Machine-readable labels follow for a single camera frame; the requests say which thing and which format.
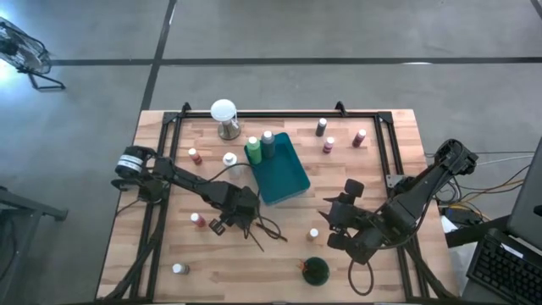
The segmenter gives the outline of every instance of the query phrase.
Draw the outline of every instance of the white bottle cap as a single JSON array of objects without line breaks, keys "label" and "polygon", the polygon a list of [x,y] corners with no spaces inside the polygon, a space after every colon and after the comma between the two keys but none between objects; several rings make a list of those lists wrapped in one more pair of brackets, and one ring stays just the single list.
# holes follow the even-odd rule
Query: white bottle cap
[{"label": "white bottle cap", "polygon": [[237,163],[237,156],[232,152],[227,152],[222,158],[224,165],[233,165]]},{"label": "white bottle cap", "polygon": [[236,113],[235,105],[227,99],[220,99],[211,106],[211,116],[219,122],[233,119]]},{"label": "white bottle cap", "polygon": [[176,263],[173,265],[173,273],[180,273],[183,270],[183,266],[180,265],[180,263]]},{"label": "white bottle cap", "polygon": [[309,234],[312,238],[318,237],[318,229],[312,228],[310,231],[308,231],[308,234]]},{"label": "white bottle cap", "polygon": [[198,221],[200,219],[200,214],[198,213],[192,213],[192,215],[190,215],[190,220],[192,221]]}]

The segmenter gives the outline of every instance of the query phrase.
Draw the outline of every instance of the wooden table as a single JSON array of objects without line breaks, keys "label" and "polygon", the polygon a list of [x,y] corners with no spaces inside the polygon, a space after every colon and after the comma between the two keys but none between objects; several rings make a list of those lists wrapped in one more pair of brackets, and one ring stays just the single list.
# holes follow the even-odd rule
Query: wooden table
[{"label": "wooden table", "polygon": [[[414,112],[391,111],[405,173],[417,175],[426,168],[426,161]],[[143,111],[134,144],[156,148],[162,117],[163,111]],[[315,119],[240,119],[240,122],[241,136],[233,141],[221,141],[217,134],[217,123],[211,119],[183,119],[176,164],[210,178],[224,168],[222,157],[225,153],[235,153],[240,162],[246,162],[243,146],[248,136],[260,136],[265,130],[287,132],[311,181],[311,187],[302,195],[274,207],[262,204],[262,215],[277,222],[289,241],[272,240],[254,227],[253,234],[265,249],[265,252],[261,252],[253,240],[243,239],[237,228],[227,227],[222,236],[216,236],[208,227],[196,228],[190,222],[191,213],[198,212],[209,221],[218,217],[218,211],[210,208],[200,197],[174,187],[169,200],[154,302],[403,301],[397,251],[382,250],[373,256],[374,290],[367,297],[360,297],[348,285],[346,271],[350,258],[345,252],[326,246],[329,227],[317,213],[318,210],[329,211],[330,203],[322,198],[337,196],[347,178],[365,184],[363,196],[357,199],[356,205],[376,209],[385,201],[374,122],[371,119],[329,119],[325,136],[335,138],[335,146],[329,155],[322,153],[324,138],[314,136]],[[361,147],[353,148],[351,140],[361,128],[367,131],[367,138]],[[387,135],[384,130],[388,159],[393,169]],[[188,157],[187,151],[191,147],[195,147],[203,157],[200,166],[194,165]],[[243,176],[237,180],[230,180],[227,173],[221,179],[257,189],[249,169],[245,169]],[[124,193],[119,208],[135,198],[135,191]],[[144,204],[136,204],[126,209],[114,222],[98,297],[107,295],[134,262],[143,212]],[[313,242],[306,240],[306,233],[311,228],[320,231],[320,236]],[[445,287],[456,292],[436,205],[429,209],[418,238],[429,267]],[[325,259],[331,269],[329,281],[320,287],[305,283],[298,269],[301,260],[313,256]],[[174,274],[171,269],[174,263],[188,263],[190,274]],[[410,260],[409,269],[415,295],[419,295],[416,273]],[[143,272],[141,294],[145,293],[147,287],[147,271],[148,266]],[[367,268],[356,265],[353,279],[360,291],[366,290],[369,284]]]}]

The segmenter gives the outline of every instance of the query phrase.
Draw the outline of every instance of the teal tray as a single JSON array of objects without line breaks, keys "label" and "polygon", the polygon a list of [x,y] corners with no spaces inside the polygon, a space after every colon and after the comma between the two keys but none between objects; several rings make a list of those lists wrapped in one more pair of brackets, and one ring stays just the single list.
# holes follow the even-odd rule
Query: teal tray
[{"label": "teal tray", "polygon": [[[251,162],[263,202],[268,206],[302,194],[311,186],[288,134],[279,133],[274,140],[275,152],[272,158],[262,158],[262,162],[256,165]],[[245,155],[250,162],[246,147]]]}]

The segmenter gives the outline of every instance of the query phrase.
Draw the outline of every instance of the concrete floor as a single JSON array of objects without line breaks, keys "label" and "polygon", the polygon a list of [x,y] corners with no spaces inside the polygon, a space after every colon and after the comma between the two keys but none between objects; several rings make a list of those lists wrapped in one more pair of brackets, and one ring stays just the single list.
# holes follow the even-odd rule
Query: concrete floor
[{"label": "concrete floor", "polygon": [[[150,59],[168,3],[4,0],[0,16],[55,59]],[[540,29],[529,0],[179,0],[163,57],[536,57]],[[20,304],[94,297],[119,196],[109,181],[151,69],[53,67],[68,89],[40,93],[0,64],[0,185],[69,208],[63,223],[42,221]],[[427,153],[455,137],[486,162],[535,149],[541,79],[542,64],[163,66],[150,109],[207,109],[224,97],[238,108],[414,108]],[[486,164],[460,183],[497,185],[528,162]],[[494,218],[515,195],[477,204]]]}]

